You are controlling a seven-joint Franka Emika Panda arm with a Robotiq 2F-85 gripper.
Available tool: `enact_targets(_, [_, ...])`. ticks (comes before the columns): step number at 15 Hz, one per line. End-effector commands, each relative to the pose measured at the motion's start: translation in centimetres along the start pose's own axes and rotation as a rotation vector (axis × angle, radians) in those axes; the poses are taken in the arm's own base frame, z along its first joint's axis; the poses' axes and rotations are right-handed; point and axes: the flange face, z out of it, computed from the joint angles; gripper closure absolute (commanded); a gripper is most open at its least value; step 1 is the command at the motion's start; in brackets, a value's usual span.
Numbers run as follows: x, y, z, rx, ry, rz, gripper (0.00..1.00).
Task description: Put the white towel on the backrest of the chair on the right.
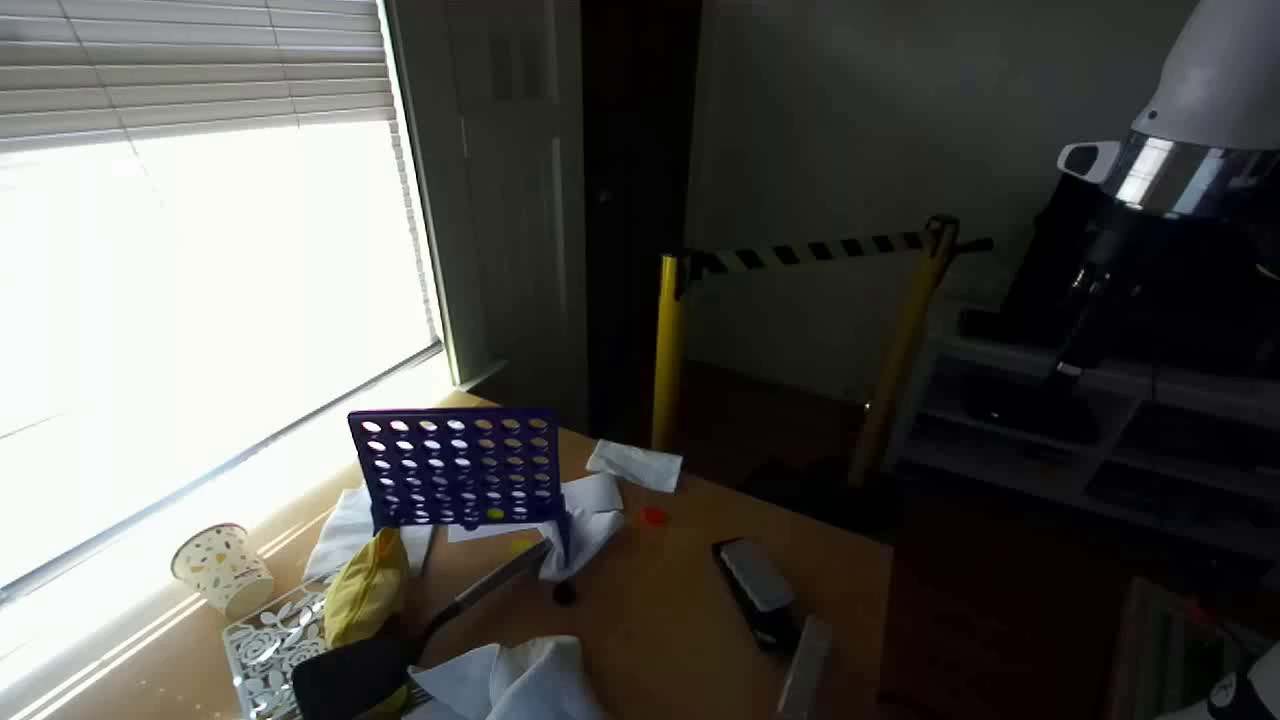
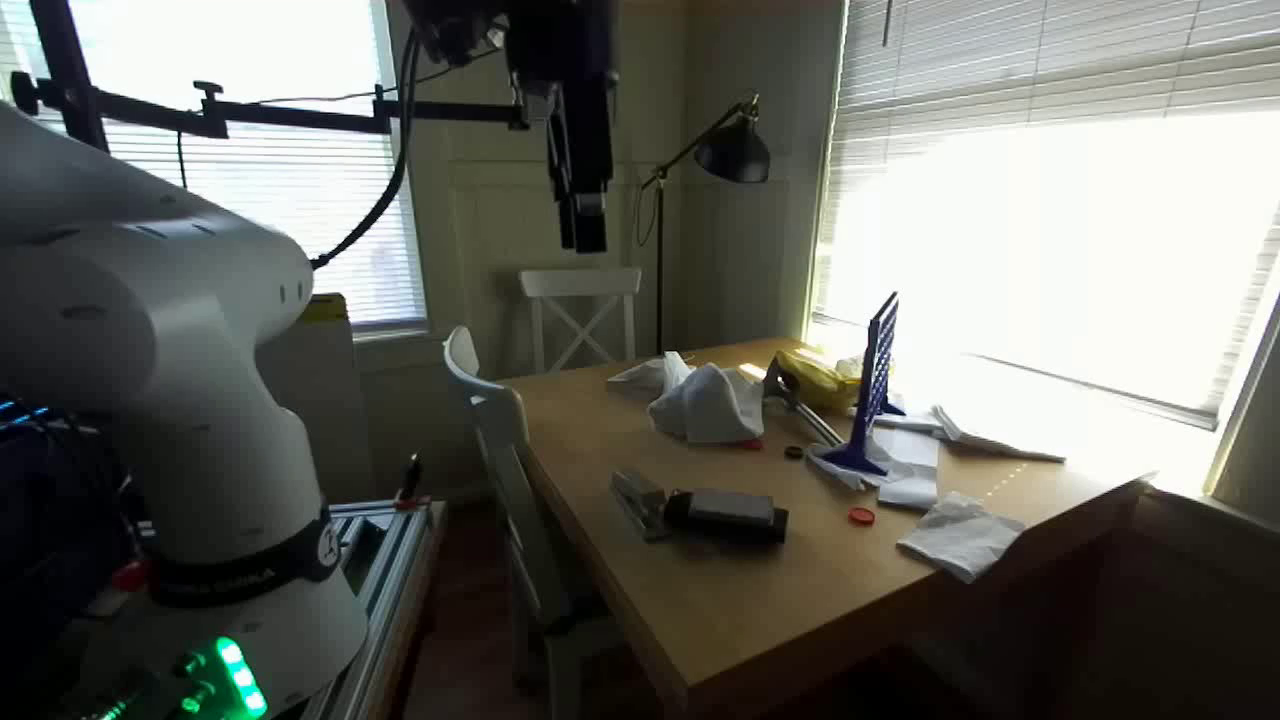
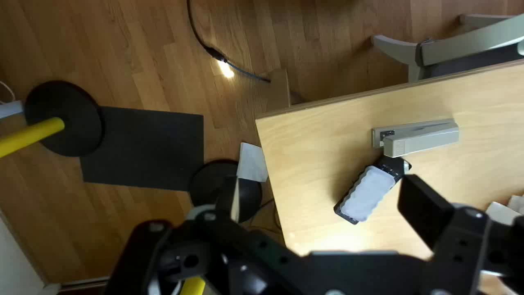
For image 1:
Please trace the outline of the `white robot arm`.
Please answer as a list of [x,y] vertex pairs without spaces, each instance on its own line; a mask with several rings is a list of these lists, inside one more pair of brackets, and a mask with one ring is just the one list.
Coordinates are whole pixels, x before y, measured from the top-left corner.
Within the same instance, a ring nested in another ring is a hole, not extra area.
[[1147,216],[1217,216],[1280,154],[1280,0],[1196,0],[1126,138],[1071,138],[1057,166]]

